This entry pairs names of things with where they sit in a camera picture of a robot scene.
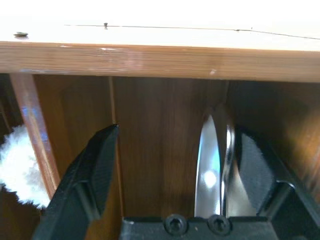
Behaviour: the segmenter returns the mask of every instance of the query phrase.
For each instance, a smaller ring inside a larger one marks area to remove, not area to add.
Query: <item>wooden board edge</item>
[[[48,138],[34,77],[31,74],[16,73],[10,74],[10,79],[44,185],[51,199],[59,185],[60,177]]]

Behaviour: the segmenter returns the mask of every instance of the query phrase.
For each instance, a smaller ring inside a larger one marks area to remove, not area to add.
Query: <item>wooden shelf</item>
[[[320,39],[159,27],[34,27],[25,39],[10,31],[0,39],[3,73],[320,82]]]

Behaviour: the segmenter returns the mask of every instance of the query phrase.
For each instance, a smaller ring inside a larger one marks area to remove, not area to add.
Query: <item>white pom-pom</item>
[[[0,150],[0,183],[22,204],[46,208],[50,202],[25,126],[13,128]]]

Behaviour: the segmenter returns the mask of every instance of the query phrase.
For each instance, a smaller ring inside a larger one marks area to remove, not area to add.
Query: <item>white fluffy fur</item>
[[[0,150],[0,183],[22,204],[46,208],[50,202],[25,126],[13,128]]]

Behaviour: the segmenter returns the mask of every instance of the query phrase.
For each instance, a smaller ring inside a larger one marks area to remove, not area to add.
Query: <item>wooden panel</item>
[[[203,113],[225,88],[217,80],[115,78],[125,216],[194,215]]]
[[[112,124],[107,77],[37,75],[34,82],[60,176],[94,133]],[[106,211],[88,229],[87,240],[118,237],[121,205],[114,168]]]
[[[320,84],[233,82],[236,121],[264,135],[320,203]]]
[[[30,74],[11,74],[11,83],[27,127],[30,140],[42,174],[44,185],[50,198],[54,195],[60,178],[52,147],[47,135],[42,109],[33,76]]]
[[[320,39],[249,31],[63,26],[17,39],[10,30],[0,56],[4,73],[320,82]]]
[[[0,203],[0,238],[30,240],[40,221],[40,212],[30,204],[18,203],[17,196],[5,190],[0,191]]]

